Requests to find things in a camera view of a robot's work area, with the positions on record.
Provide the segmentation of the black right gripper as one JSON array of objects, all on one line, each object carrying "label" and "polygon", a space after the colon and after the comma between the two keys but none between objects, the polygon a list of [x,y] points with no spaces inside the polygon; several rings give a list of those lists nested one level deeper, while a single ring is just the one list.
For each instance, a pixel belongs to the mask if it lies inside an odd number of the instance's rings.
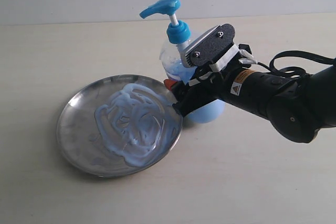
[{"label": "black right gripper", "polygon": [[175,97],[181,97],[181,101],[174,103],[173,108],[182,117],[186,117],[191,112],[216,99],[236,106],[236,101],[230,94],[229,87],[233,84],[235,72],[236,70],[223,71],[193,86],[172,79],[165,79],[163,83]]}]

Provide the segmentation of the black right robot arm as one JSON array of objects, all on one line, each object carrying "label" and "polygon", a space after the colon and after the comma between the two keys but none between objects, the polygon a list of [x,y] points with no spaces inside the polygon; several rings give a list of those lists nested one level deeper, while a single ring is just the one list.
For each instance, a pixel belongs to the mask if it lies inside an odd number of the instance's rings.
[{"label": "black right robot arm", "polygon": [[219,99],[268,120],[283,137],[310,143],[320,129],[335,127],[335,66],[298,79],[236,67],[189,86],[164,80],[182,116]]}]

